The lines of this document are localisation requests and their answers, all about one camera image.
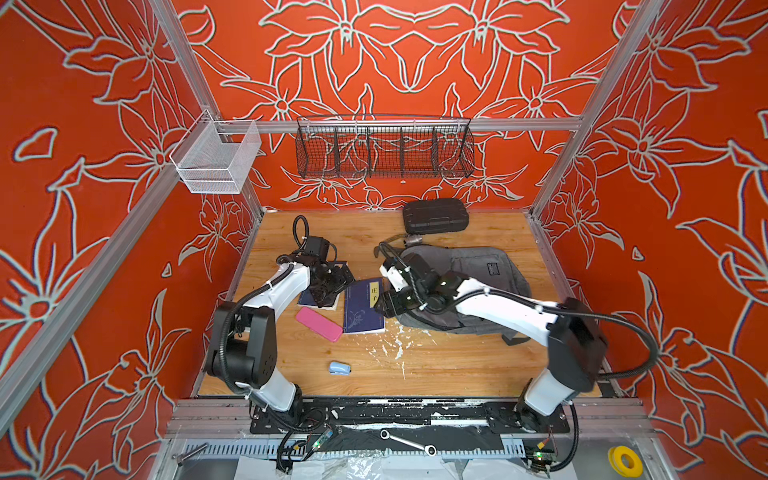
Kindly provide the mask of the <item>blue notebook yellow label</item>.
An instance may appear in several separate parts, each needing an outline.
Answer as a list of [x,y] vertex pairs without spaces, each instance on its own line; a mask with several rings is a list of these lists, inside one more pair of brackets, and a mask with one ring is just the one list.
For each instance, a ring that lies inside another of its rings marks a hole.
[[375,309],[381,290],[381,278],[356,281],[347,287],[343,319],[345,334],[374,334],[385,331],[385,317]]

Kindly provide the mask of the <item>grey student backpack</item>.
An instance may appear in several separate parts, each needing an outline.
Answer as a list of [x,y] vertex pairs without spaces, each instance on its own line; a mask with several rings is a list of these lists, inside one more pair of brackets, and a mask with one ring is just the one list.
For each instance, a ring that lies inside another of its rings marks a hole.
[[382,244],[386,267],[396,266],[400,271],[414,269],[419,276],[449,271],[465,276],[459,286],[459,296],[448,311],[434,315],[428,312],[406,312],[395,316],[402,325],[434,330],[455,335],[499,334],[509,346],[529,340],[527,328],[517,331],[519,322],[514,317],[518,306],[511,302],[505,306],[506,295],[531,298],[531,288],[506,253],[491,247],[448,248],[417,245],[394,251]]

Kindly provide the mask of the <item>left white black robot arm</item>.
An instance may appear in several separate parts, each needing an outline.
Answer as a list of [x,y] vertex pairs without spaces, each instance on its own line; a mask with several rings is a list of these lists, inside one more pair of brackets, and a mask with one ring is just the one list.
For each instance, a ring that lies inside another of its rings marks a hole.
[[294,218],[292,234],[296,248],[276,259],[277,270],[266,283],[217,307],[204,362],[207,375],[223,381],[285,429],[302,427],[304,407],[300,387],[277,366],[277,320],[304,292],[325,308],[355,282],[348,266],[328,260],[328,252],[336,247],[311,235],[305,216]]

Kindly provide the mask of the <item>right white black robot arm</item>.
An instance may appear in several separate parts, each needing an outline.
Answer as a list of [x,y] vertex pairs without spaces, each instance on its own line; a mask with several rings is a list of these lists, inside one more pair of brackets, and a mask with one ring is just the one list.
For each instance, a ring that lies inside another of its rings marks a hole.
[[[514,409],[516,425],[544,429],[557,408],[600,380],[625,379],[651,370],[659,346],[641,327],[616,316],[592,312],[568,297],[563,302],[531,298],[524,278],[505,255],[487,249],[462,249],[455,261],[449,249],[414,246],[398,250],[387,242],[374,249],[382,257],[380,272],[388,281],[376,302],[378,312],[413,327],[456,335],[499,334],[515,345],[532,340],[547,350],[548,364],[530,380]],[[614,323],[636,333],[648,357],[629,370],[604,372],[608,350],[601,326]]]

